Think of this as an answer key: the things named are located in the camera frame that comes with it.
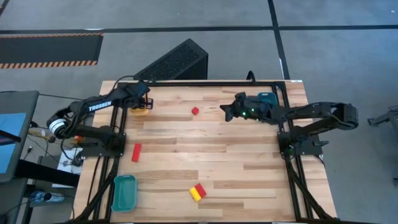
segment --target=black speaker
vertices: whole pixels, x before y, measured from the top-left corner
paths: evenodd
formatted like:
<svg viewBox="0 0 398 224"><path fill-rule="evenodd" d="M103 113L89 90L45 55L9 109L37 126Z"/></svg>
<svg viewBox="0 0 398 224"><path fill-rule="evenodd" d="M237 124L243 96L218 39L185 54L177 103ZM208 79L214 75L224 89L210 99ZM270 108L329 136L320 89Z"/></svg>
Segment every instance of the black speaker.
<svg viewBox="0 0 398 224"><path fill-rule="evenodd" d="M135 80L206 80L208 53L192 39L182 42L134 76Z"/></svg>

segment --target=wooden tabletop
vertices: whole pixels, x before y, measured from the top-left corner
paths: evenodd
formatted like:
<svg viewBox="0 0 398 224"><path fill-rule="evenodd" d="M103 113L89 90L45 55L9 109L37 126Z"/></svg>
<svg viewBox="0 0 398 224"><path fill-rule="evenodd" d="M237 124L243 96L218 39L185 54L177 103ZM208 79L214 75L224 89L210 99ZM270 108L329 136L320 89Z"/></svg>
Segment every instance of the wooden tabletop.
<svg viewBox="0 0 398 224"><path fill-rule="evenodd" d="M101 94L107 94L113 84L103 82ZM286 86L290 106L308 103L302 82L286 81ZM111 222L294 221L276 137L278 127L242 118L224 121L219 105L230 104L242 91L257 95L271 92L271 88L151 87L154 109L147 116L127 116L127 144L118 171L118 175L132 174L138 179L137 206L127 213L112 212ZM191 112L194 106L200 110L196 116ZM111 113L112 108L97 111L93 126L109 125ZM139 162L131 161L135 143L142 144ZM313 156L302 156L302 160L309 191L335 216L325 168ZM84 161L75 197L76 215L86 207L95 163L96 158ZM102 161L99 164L93 195ZM207 196L196 203L189 189L198 183ZM297 190L304 217L302 195ZM108 191L100 218L104 217L107 198Z"/></svg>

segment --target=hazard stripe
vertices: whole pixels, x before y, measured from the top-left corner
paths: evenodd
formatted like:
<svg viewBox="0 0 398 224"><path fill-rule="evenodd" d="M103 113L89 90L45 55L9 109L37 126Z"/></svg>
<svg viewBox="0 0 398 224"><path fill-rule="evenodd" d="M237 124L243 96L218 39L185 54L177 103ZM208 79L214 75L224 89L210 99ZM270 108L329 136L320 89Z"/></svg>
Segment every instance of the hazard stripe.
<svg viewBox="0 0 398 224"><path fill-rule="evenodd" d="M104 33L0 35L0 38L76 37L76 36L88 36L88 35L101 35L101 36L104 36Z"/></svg>

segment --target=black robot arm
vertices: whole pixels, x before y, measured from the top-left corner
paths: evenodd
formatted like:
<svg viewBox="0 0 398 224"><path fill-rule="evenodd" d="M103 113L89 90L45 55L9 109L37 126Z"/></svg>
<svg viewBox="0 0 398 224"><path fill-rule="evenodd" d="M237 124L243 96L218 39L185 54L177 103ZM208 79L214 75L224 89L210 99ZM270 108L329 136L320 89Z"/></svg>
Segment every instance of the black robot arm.
<svg viewBox="0 0 398 224"><path fill-rule="evenodd" d="M115 133L113 127L94 128L80 124L90 113L115 106L118 108L152 109L153 99L147 98L147 85L139 81L134 85L124 85L112 89L108 94L75 101L68 107L58 110L48 121L49 130L58 139L82 136L81 155L90 156L121 156L124 152L126 136Z"/></svg>
<svg viewBox="0 0 398 224"><path fill-rule="evenodd" d="M58 110L47 121L47 126L54 133L55 137L59 139L82 134L79 130L82 126L78 124L94 111L109 106L152 109L153 100L144 98L149 91L147 85L139 81L135 85L125 85L122 88L117 87L112 89L106 95L93 96L85 100L75 101L68 107Z"/></svg>
<svg viewBox="0 0 398 224"><path fill-rule="evenodd" d="M235 95L230 105L221 105L225 112L225 121L233 117L255 119L263 123L283 124L288 119L320 118L304 127L294 126L289 131L289 143L296 143L332 129L350 130L358 127L358 110L345 103L318 102L305 106L284 108L279 105L262 102L257 96Z"/></svg>
<svg viewBox="0 0 398 224"><path fill-rule="evenodd" d="M283 123L288 119L319 118L318 121L304 127L293 126L289 132L278 133L278 142L282 158L286 160L287 173L302 191L311 207L322 223L344 223L328 215L312 197L305 184L300 180L291 163L291 155L322 153L320 149L327 142L320 142L317 135L332 129L351 130L358 127L358 110L345 103L318 102L305 106L284 108L279 105L261 101L257 96L246 96L245 93L235 95L235 100L230 105L220 105L225 112L225 121L233 117L255 119L263 123L279 124L284 130Z"/></svg>

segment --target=green plastic bin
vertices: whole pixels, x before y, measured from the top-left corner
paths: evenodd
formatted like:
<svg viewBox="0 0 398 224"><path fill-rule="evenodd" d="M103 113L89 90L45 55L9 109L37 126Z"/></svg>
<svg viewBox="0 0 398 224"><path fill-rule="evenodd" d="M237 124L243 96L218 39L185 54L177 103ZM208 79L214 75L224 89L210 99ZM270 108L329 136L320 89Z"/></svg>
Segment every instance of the green plastic bin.
<svg viewBox="0 0 398 224"><path fill-rule="evenodd" d="M137 179L133 175L115 177L112 211L130 212L137 204Z"/></svg>

